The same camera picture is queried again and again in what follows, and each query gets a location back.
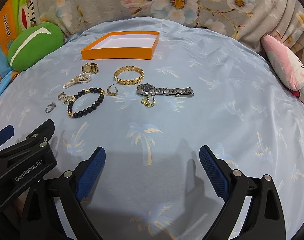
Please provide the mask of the small gold wristwatch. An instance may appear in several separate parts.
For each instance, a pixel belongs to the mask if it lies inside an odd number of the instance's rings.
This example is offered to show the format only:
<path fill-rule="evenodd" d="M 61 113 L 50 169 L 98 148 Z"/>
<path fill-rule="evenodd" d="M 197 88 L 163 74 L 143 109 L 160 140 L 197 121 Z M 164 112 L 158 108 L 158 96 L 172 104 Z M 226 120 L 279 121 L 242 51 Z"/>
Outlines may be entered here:
<path fill-rule="evenodd" d="M 82 72 L 88 73 L 88 74 L 98 74 L 99 68 L 96 63 L 86 63 L 82 66 Z"/>

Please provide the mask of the gold chain bangle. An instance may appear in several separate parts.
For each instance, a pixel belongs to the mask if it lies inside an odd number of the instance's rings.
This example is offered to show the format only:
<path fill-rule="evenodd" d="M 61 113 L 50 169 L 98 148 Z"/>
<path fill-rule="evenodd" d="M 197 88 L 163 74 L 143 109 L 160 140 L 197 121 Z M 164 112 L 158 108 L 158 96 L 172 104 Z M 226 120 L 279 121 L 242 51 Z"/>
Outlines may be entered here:
<path fill-rule="evenodd" d="M 136 66 L 118 68 L 113 74 L 113 80 L 119 85 L 135 85 L 144 79 L 144 71 Z"/>

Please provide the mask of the gold charm hoop earring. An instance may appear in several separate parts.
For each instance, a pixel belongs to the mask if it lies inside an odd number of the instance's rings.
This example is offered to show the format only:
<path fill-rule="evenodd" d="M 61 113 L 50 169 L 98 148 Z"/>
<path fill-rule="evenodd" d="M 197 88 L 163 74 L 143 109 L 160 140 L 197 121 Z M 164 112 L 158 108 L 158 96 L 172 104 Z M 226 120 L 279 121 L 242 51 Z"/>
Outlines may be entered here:
<path fill-rule="evenodd" d="M 146 98 L 143 98 L 141 100 L 141 103 L 145 106 L 145 107 L 153 107 L 155 105 L 155 98 L 152 95 L 148 95 Z"/>

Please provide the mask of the silver steel wristwatch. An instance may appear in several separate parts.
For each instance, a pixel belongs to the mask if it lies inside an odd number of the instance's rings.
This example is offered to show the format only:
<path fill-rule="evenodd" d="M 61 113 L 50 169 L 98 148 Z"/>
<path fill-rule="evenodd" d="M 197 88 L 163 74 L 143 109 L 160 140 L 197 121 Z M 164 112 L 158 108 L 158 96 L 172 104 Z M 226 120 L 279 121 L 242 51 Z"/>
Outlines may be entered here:
<path fill-rule="evenodd" d="M 174 97 L 182 97 L 182 98 L 192 98 L 194 95 L 191 87 L 187 88 L 156 88 L 155 86 L 145 83 L 138 85 L 136 89 L 137 95 L 142 96 L 155 96 L 155 95 L 164 95 L 164 96 L 174 96 Z"/>

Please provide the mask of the orange jewelry box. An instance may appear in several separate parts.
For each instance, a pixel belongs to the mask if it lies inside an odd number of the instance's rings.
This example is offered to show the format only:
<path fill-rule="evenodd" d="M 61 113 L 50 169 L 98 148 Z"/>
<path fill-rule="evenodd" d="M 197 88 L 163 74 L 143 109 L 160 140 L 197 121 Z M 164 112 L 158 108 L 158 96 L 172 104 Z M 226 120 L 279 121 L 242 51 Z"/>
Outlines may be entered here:
<path fill-rule="evenodd" d="M 160 40 L 158 31 L 108 33 L 81 50 L 83 60 L 151 60 Z"/>

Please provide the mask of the green plush pillow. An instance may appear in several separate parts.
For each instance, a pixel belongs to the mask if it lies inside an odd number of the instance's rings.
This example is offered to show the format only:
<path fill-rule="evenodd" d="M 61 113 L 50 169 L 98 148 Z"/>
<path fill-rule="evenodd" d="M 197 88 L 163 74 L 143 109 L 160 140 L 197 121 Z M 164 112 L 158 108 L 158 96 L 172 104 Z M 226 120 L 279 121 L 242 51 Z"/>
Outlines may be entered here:
<path fill-rule="evenodd" d="M 25 71 L 62 45 L 61 29 L 55 24 L 44 22 L 17 36 L 8 50 L 8 64 L 17 72 Z"/>

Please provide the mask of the colourful cartoon cushion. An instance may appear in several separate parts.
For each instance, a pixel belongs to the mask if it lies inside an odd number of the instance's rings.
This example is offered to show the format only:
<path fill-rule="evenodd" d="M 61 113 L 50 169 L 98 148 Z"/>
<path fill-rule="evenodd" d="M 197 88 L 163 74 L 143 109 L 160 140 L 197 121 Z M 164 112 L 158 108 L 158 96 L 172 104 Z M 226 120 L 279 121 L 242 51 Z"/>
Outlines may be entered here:
<path fill-rule="evenodd" d="M 19 75 L 8 64 L 9 48 L 19 34 L 35 25 L 33 0 L 7 0 L 0 10 L 0 96 Z"/>

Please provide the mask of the light blue palm bedsheet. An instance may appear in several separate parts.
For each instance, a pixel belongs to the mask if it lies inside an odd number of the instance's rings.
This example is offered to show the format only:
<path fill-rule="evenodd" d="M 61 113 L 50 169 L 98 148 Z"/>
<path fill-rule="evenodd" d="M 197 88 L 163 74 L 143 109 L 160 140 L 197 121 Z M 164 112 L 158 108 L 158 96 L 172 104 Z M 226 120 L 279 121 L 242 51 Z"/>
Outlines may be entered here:
<path fill-rule="evenodd" d="M 63 84 L 81 73 L 81 50 L 114 31 L 158 31 L 151 60 L 99 60 L 77 92 L 114 84 L 123 66 L 144 71 L 144 83 L 191 87 L 192 98 L 155 96 L 145 107 L 135 86 L 118 86 L 93 113 L 79 119 L 58 100 Z M 232 38 L 208 29 L 139 17 L 96 25 L 21 73 L 0 96 L 0 130 L 8 145 L 51 119 L 57 166 L 74 169 L 101 146 L 106 163 L 83 206 L 104 239 L 201 239 L 223 206 L 199 161 L 201 146 L 246 176 L 269 174 L 291 239 L 304 223 L 304 105 L 268 62 Z"/>

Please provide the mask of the pink plush toy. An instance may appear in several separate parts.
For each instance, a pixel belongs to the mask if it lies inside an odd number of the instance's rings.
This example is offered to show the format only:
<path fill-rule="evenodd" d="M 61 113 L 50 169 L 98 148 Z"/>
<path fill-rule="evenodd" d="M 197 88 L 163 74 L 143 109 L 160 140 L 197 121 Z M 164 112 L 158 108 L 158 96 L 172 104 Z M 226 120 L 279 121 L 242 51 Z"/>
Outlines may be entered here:
<path fill-rule="evenodd" d="M 287 46 L 270 35 L 261 38 L 264 51 L 282 83 L 304 104 L 304 65 Z"/>

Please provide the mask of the grey floral blanket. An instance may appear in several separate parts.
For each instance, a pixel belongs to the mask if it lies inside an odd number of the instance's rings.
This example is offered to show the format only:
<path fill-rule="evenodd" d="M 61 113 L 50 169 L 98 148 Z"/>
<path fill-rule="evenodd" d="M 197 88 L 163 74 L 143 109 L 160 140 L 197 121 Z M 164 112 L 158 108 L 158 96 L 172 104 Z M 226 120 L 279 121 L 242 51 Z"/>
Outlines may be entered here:
<path fill-rule="evenodd" d="M 268 34 L 293 52 L 304 50 L 304 8 L 298 0 L 33 0 L 37 23 L 66 36 L 109 21 L 149 16 L 207 28 L 259 51 Z"/>

